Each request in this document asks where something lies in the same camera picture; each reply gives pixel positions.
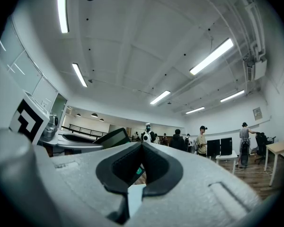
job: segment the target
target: man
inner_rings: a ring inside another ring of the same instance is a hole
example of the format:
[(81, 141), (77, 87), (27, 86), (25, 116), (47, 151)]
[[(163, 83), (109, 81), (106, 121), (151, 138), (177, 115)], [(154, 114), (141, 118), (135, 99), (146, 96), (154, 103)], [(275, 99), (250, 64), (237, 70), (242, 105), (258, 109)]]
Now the man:
[(165, 146), (169, 145), (169, 140), (166, 137), (166, 133), (164, 133), (164, 136), (162, 138), (162, 145), (165, 145)]
[(160, 138), (157, 134), (155, 134), (156, 139), (154, 140), (155, 144), (160, 144)]
[(138, 132), (136, 132), (136, 134), (134, 135), (134, 139), (135, 139), (135, 140), (140, 140), (140, 137), (139, 137)]
[(169, 147), (186, 151), (186, 145), (184, 139), (180, 136), (181, 131), (179, 129), (175, 130), (175, 134), (170, 140)]
[(190, 140), (190, 134), (187, 134), (185, 137), (185, 145), (187, 148), (187, 152), (191, 152), (191, 147), (193, 145), (192, 141)]
[(242, 157), (242, 143), (243, 143), (243, 140), (246, 140), (247, 143), (250, 145), (250, 141), (249, 141), (249, 133), (251, 134), (257, 134), (259, 132), (256, 132), (256, 131), (252, 131), (250, 130), (249, 128), (247, 128), (247, 124), (246, 122), (244, 122), (242, 124), (242, 129), (240, 129), (240, 132), (239, 132), (239, 136), (241, 138), (241, 141), (240, 141), (240, 154), (239, 154), (239, 159), (238, 159), (238, 162), (236, 164), (236, 166), (239, 165), (240, 161), (241, 161), (241, 157)]
[(149, 134), (149, 136), (151, 137), (151, 143), (153, 143), (155, 141), (156, 137), (155, 137), (155, 133), (151, 131), (151, 126), (149, 124), (146, 125), (146, 133)]
[(205, 127), (200, 127), (200, 134), (197, 137), (197, 146), (198, 146), (198, 155), (201, 155), (203, 157), (206, 157), (206, 139), (204, 136), (205, 133)]

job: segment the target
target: desk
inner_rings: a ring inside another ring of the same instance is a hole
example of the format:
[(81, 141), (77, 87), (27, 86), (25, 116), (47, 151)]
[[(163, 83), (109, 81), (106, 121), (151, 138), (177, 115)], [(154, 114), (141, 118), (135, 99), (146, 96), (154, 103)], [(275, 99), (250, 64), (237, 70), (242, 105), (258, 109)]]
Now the desk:
[(274, 143), (274, 144), (271, 144), (271, 145), (266, 145), (266, 159), (265, 159), (264, 171), (266, 171), (266, 168), (267, 168), (268, 150), (270, 150), (275, 155), (273, 174), (271, 176), (270, 183), (269, 183), (269, 186), (271, 186), (273, 184), (273, 180), (274, 180), (274, 177), (275, 177), (275, 170), (276, 170), (276, 163), (277, 163), (277, 160), (278, 160), (278, 155), (284, 153), (284, 140), (277, 142), (277, 143)]
[(216, 156), (216, 163), (219, 164), (219, 160), (233, 160), (232, 174), (235, 174), (237, 153), (232, 150), (231, 155), (228, 156)]

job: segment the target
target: wall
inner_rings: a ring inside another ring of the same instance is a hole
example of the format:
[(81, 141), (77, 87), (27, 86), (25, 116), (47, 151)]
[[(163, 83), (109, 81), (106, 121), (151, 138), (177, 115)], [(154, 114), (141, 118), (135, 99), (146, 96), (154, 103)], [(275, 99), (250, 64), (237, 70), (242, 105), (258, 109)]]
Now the wall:
[[(253, 109), (257, 107), (261, 108), (263, 118), (255, 121)], [(225, 102), (210, 111), (187, 116), (186, 131), (192, 138), (196, 138), (200, 132), (200, 126), (204, 125), (208, 128), (205, 132), (206, 140), (232, 137), (232, 148), (239, 154), (239, 130), (243, 122), (246, 122), (253, 131), (264, 132), (268, 137), (275, 136), (271, 132), (270, 113), (266, 101), (258, 93)], [(255, 135), (250, 134), (250, 137), (251, 148), (257, 147)]]
[(44, 51), (32, 21), (33, 16), (38, 16), (31, 12), (33, 10), (32, 7), (40, 6), (40, 2), (42, 2), (42, 0), (19, 0), (12, 14), (13, 24), (16, 33), (29, 56), (37, 64), (47, 79), (56, 87), (59, 93), (69, 99), (72, 96), (73, 91), (59, 74), (47, 53)]
[(267, 71), (262, 91), (271, 113), (271, 132), (284, 140), (284, 25), (277, 13), (258, 0), (266, 38)]
[(18, 108), (23, 90), (4, 68), (0, 57), (0, 128), (8, 128), (10, 121)]
[(111, 125), (109, 125), (109, 130), (108, 130), (108, 132), (110, 133), (110, 132), (116, 131), (116, 130), (118, 130), (118, 129), (120, 129), (120, 128), (125, 128), (125, 130), (126, 130), (126, 127), (122, 127), (122, 126), (118, 126), (118, 125), (113, 125), (113, 124), (111, 124)]
[(69, 100), (69, 105), (124, 119), (184, 127), (181, 115), (171, 111), (163, 112), (160, 107), (150, 105), (147, 100), (127, 90), (113, 88), (104, 83), (89, 87), (76, 92)]
[(101, 122), (99, 120), (91, 120), (83, 117), (75, 117), (75, 116), (69, 116), (65, 115), (65, 122), (64, 126), (69, 127), (70, 124), (94, 130), (94, 131), (100, 131), (100, 132), (105, 132), (108, 133), (109, 131), (109, 123), (107, 122)]

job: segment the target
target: office chair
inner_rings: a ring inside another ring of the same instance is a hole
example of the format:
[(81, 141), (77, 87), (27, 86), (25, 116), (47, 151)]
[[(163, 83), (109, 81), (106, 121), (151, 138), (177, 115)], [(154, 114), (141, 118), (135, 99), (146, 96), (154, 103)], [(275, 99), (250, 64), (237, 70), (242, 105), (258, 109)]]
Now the office chair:
[(265, 160), (266, 158), (266, 145), (273, 144), (275, 141), (275, 137), (272, 138), (272, 141), (268, 141), (264, 133), (257, 133), (256, 141), (257, 141), (257, 146), (258, 146), (257, 154), (261, 157), (256, 159), (255, 162), (259, 161), (258, 163), (259, 165), (261, 161)]

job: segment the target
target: white wall panel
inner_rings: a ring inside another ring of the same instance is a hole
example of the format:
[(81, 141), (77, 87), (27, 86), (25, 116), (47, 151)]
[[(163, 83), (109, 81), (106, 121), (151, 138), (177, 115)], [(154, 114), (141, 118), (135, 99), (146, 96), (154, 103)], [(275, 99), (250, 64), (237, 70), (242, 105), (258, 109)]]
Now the white wall panel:
[(9, 74), (22, 89), (31, 94), (42, 77), (26, 53), (20, 55), (11, 69), (9, 69)]

